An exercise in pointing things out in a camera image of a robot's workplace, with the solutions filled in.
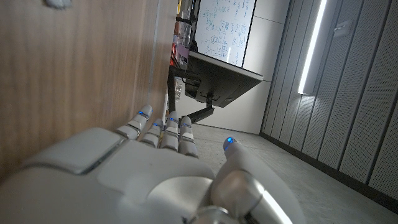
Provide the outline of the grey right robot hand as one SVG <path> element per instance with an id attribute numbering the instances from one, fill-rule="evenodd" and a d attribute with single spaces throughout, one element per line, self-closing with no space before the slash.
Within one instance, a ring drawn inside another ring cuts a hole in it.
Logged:
<path id="1" fill-rule="evenodd" d="M 1 184 L 1 222 L 305 222 L 287 184 L 235 138 L 213 172 L 190 118 L 151 115 L 145 105 L 114 131 L 90 128 L 25 160 Z"/>

